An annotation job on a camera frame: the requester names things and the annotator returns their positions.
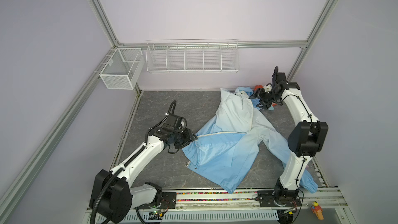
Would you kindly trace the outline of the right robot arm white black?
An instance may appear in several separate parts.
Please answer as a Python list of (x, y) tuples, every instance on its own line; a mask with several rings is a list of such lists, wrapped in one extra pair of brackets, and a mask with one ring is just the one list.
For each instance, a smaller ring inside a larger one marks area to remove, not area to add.
[(257, 107), (264, 110), (274, 103), (286, 105), (293, 118), (295, 128), (287, 139), (290, 157), (277, 180), (272, 199), (277, 206), (286, 206), (291, 201), (296, 203), (305, 167), (322, 150), (328, 124), (312, 113), (296, 83), (281, 82), (272, 86), (271, 91), (259, 88), (251, 98), (259, 99)]

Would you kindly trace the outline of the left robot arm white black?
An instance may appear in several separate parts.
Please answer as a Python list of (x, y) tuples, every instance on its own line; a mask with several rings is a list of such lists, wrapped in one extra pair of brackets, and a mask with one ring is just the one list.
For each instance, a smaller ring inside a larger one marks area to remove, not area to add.
[(164, 150), (165, 145), (173, 144), (177, 150), (181, 150), (197, 139), (189, 128), (177, 131), (150, 128), (142, 145), (128, 158), (109, 171), (101, 170), (97, 173), (90, 198), (90, 223), (95, 224), (96, 215), (100, 214), (105, 217), (105, 224), (117, 224), (132, 208), (137, 209), (142, 205), (161, 206), (160, 186), (146, 182), (133, 188), (132, 184), (146, 165)]

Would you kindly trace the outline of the light blue zip jacket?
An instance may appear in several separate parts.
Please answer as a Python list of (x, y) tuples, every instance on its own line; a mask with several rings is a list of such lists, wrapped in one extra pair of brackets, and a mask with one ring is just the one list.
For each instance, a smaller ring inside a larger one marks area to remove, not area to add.
[(286, 139), (254, 106), (249, 98), (252, 89), (221, 89), (220, 94), (215, 116), (182, 151), (189, 159), (188, 169), (232, 194), (250, 171), (261, 142), (283, 164), (288, 163), (291, 151)]

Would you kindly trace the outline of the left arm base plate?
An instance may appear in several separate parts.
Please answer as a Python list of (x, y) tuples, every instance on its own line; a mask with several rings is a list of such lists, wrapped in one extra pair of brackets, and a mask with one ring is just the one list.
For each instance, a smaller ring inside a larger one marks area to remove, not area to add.
[(162, 192), (157, 194), (154, 200), (148, 204), (149, 208), (163, 208), (174, 209), (177, 202), (176, 192)]

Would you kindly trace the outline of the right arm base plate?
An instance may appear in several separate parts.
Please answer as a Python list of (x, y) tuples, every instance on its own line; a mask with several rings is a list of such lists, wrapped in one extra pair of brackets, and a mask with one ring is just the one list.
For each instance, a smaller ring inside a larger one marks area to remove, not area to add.
[(297, 207), (302, 204), (298, 189), (283, 193), (276, 193), (274, 190), (258, 190), (255, 200), (261, 207)]

